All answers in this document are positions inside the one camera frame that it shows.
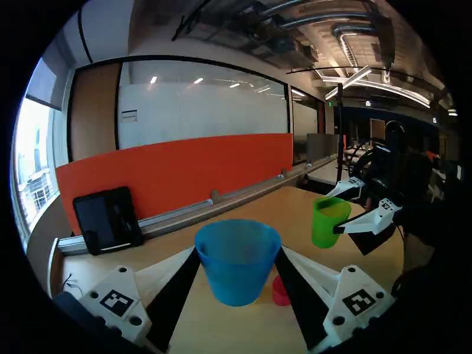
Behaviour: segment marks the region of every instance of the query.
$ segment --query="plastic cup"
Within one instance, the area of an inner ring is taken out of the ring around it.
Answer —
[[[229,306],[257,300],[280,246],[276,230],[252,220],[219,221],[195,237],[211,291]]]
[[[272,300],[277,306],[290,305],[289,295],[280,276],[277,276],[272,283]]]
[[[346,221],[350,214],[350,204],[335,196],[319,198],[313,203],[312,242],[320,248],[335,245],[339,234],[333,233],[333,227]]]

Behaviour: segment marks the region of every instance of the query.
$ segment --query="desk surface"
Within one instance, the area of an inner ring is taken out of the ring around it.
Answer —
[[[282,243],[292,250],[334,270],[358,265],[380,285],[391,289],[403,267],[403,243],[395,234],[367,256],[363,256],[347,235],[328,249],[311,242],[312,204],[321,195],[294,187],[282,187],[255,201],[199,224],[147,241],[144,246],[93,257],[78,255],[64,259],[64,278],[73,274],[84,292],[110,270],[125,264],[134,271],[160,262],[194,244],[196,232],[206,224],[223,219],[254,219],[275,228]],[[351,217],[363,208],[352,204]],[[229,307],[215,300],[200,267],[171,340],[171,354],[205,353],[286,353],[306,352],[290,306],[278,307],[271,299],[275,267],[260,298],[249,306]]]
[[[341,179],[349,178],[349,173],[344,169],[346,168],[343,166],[343,171],[341,173]],[[333,160],[326,165],[317,168],[313,172],[308,173],[308,178],[312,181],[320,181],[324,183],[328,183],[331,185],[336,184],[336,177],[337,177],[337,161]]]

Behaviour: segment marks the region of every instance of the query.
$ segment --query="orange partition panel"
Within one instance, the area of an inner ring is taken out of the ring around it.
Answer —
[[[236,191],[291,170],[292,136],[251,134],[144,145],[71,162],[56,169],[65,212],[80,235],[72,200],[128,186],[138,219]]]

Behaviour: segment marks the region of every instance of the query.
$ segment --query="blue cup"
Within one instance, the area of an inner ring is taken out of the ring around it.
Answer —
[[[253,220],[215,222],[195,237],[211,291],[229,306],[257,300],[280,246],[276,230]]]

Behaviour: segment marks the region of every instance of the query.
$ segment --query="ceiling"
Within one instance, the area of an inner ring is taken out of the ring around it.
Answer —
[[[287,72],[310,70],[312,86],[324,94],[336,83],[323,78],[348,78],[356,73],[355,63],[373,68],[363,80],[422,95],[431,108],[372,87],[352,85],[345,90],[347,96],[377,100],[386,109],[408,106],[445,118],[447,109],[453,108],[428,48],[386,0],[192,1],[186,3],[184,13],[172,1],[142,2],[143,13],[153,16],[155,25],[188,16],[206,3],[194,13],[194,20],[179,34],[181,38],[230,47]],[[308,17],[318,18],[293,23]],[[326,67],[331,69],[313,70]]]

